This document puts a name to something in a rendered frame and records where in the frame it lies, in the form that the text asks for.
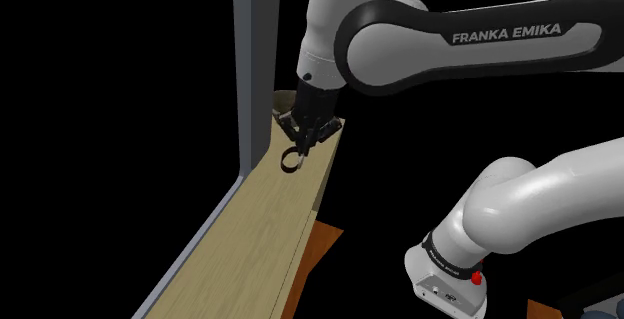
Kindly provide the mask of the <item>brown round bowl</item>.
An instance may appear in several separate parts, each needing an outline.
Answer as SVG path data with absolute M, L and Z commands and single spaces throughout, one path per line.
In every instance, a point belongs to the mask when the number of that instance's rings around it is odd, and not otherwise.
M 296 90 L 276 90 L 273 92 L 272 113 L 278 116 L 290 112 L 295 106 Z

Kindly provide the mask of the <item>light wooden cabinet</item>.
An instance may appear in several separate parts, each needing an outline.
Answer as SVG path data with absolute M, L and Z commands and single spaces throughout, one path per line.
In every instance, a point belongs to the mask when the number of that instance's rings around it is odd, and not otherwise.
M 178 256 L 132 319 L 280 319 L 341 135 L 280 168 L 291 143 L 277 124 L 270 145 Z

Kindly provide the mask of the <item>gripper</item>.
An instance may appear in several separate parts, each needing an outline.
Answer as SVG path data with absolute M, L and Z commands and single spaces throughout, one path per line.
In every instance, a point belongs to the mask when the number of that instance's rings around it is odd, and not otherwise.
M 301 168 L 305 157 L 311 148 L 318 143 L 324 143 L 342 128 L 342 122 L 334 117 L 334 110 L 338 101 L 339 89 L 321 89 L 300 79 L 298 81 L 295 103 L 292 112 L 283 115 L 274 114 L 274 120 L 294 143 L 283 153 L 280 167 L 286 168 L 285 159 L 289 154 L 297 154 L 297 163 L 294 168 Z M 300 131 L 297 123 L 315 123 L 305 135 Z

